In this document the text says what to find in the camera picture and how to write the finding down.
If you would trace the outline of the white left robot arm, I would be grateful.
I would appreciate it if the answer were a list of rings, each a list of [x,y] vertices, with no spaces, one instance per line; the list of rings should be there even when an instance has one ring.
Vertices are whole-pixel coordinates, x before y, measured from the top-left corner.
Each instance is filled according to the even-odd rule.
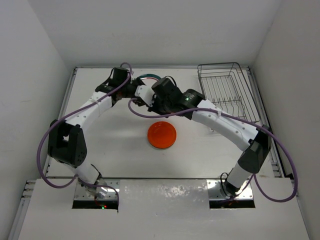
[[[95,88],[79,109],[54,120],[50,125],[47,154],[69,168],[87,186],[94,185],[101,174],[86,159],[85,132],[119,99],[134,95],[137,85],[132,84],[132,74],[131,67],[114,67],[107,80]]]

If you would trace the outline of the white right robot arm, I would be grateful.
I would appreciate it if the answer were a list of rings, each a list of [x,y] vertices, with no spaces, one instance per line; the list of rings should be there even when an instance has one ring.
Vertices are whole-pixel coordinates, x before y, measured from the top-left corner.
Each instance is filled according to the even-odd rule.
[[[260,129],[243,119],[236,120],[200,92],[194,89],[181,92],[167,77],[148,87],[147,92],[150,95],[150,112],[158,115],[177,113],[180,117],[203,124],[226,137],[242,151],[221,186],[224,195],[234,197],[245,180],[261,170],[271,149],[271,137],[265,133],[265,130],[269,130],[268,126]]]

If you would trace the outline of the plain white plate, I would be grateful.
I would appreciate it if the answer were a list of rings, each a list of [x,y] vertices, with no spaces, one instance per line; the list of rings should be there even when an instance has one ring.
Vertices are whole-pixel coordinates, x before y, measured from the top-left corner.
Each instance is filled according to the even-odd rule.
[[[159,81],[161,79],[160,76],[153,74],[153,73],[146,73],[138,76],[139,79],[144,80],[144,79],[153,79],[155,81]]]

